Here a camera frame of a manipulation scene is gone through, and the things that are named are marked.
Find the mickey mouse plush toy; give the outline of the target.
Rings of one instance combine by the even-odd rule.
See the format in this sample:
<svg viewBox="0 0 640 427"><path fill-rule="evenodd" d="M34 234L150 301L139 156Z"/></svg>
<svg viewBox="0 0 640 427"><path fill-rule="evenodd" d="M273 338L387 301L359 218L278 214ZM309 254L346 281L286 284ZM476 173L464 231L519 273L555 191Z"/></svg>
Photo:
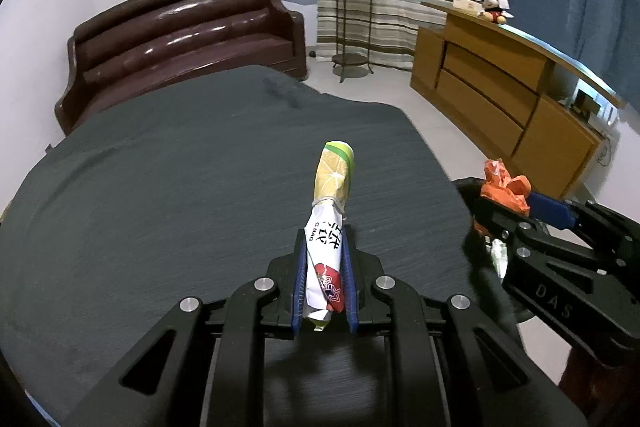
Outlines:
<svg viewBox="0 0 640 427"><path fill-rule="evenodd" d="M509 0L480 0L482 9L478 16L495 24L505 24L513 15L509 12Z"/></svg>

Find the black trash bin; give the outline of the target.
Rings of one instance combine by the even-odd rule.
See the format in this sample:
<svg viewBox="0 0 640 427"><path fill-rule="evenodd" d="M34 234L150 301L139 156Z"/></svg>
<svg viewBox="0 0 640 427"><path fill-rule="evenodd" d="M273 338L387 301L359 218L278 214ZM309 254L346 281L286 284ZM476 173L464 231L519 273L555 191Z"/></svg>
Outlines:
<svg viewBox="0 0 640 427"><path fill-rule="evenodd" d="M483 181L468 176L454 180L452 184L472 216L472 231L465 237L463 251L471 263L470 282L477 293L478 304L488 317L505 329L532 319L534 314L502 287L502 277L498 274L494 259L494 246L499 251L506 251L503 241L496 241L475 220Z"/></svg>

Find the dark brown leather sofa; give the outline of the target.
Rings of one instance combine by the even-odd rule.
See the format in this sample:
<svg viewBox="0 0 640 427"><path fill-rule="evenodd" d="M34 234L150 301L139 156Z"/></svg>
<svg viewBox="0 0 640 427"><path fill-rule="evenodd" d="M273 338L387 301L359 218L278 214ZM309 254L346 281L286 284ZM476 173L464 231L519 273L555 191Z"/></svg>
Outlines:
<svg viewBox="0 0 640 427"><path fill-rule="evenodd" d="M75 28L63 133L90 116L177 82L258 65L308 76L303 15L282 0L127 0Z"/></svg>

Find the green white snack wrapper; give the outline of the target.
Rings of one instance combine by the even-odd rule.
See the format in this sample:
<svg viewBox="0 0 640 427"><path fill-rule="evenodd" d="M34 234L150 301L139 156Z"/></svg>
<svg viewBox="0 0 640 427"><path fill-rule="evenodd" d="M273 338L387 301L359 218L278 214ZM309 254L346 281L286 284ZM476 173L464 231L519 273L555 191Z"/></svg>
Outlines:
<svg viewBox="0 0 640 427"><path fill-rule="evenodd" d="M509 255L506 244L500 239L494 239L489 248L489 254L492 264L496 270L499 280L502 281L506 276L506 269L508 269Z"/></svg>

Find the white yellow lemon wrapper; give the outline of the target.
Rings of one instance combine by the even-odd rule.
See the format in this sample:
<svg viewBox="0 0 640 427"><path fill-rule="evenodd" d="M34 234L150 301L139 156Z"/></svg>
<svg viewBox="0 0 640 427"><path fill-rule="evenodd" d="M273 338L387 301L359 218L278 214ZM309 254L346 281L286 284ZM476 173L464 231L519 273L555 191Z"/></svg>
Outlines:
<svg viewBox="0 0 640 427"><path fill-rule="evenodd" d="M316 332L322 332L332 315L345 309L341 279L343 221L354 162L354 150L348 143L329 141L323 145L314 175L311 212L304 228L303 316Z"/></svg>

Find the orange wrapper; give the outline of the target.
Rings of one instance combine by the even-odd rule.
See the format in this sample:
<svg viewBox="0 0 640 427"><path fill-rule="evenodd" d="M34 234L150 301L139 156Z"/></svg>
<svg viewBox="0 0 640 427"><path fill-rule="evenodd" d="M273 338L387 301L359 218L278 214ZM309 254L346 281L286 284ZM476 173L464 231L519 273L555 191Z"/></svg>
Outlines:
<svg viewBox="0 0 640 427"><path fill-rule="evenodd" d="M532 184L526 176L511 176L501 159L487 159L484 173L485 181L480 184L482 202L490 200L520 216L529 216L527 197L532 193Z"/></svg>

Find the small box on cabinet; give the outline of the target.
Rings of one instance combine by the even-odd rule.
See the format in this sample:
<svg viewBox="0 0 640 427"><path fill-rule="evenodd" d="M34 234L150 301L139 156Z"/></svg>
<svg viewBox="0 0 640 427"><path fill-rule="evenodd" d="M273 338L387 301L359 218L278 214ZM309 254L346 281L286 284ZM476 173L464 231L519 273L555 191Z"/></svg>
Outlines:
<svg viewBox="0 0 640 427"><path fill-rule="evenodd" d="M472 16L477 16L484 11L483 5L474 0L452 0L452 7Z"/></svg>

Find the wooden sideboard cabinet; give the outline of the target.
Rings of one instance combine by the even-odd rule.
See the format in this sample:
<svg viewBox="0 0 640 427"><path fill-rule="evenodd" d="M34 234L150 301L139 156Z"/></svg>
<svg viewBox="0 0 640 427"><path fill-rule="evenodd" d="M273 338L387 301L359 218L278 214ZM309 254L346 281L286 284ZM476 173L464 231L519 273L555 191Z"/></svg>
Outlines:
<svg viewBox="0 0 640 427"><path fill-rule="evenodd" d="M510 25L450 6L445 23L419 28L411 87L487 157L563 198L604 142L590 117L600 96L624 101L581 62Z"/></svg>

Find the black metal plant stand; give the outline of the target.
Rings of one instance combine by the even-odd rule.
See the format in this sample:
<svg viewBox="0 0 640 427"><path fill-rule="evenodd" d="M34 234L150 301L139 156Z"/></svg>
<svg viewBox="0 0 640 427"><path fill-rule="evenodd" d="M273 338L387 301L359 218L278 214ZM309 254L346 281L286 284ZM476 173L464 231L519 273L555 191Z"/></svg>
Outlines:
<svg viewBox="0 0 640 427"><path fill-rule="evenodd" d="M371 42L373 23L373 0L368 0L367 17L357 17L355 0L334 0L335 50L332 66L338 69L340 83L347 79L349 69L364 68L372 74Z"/></svg>

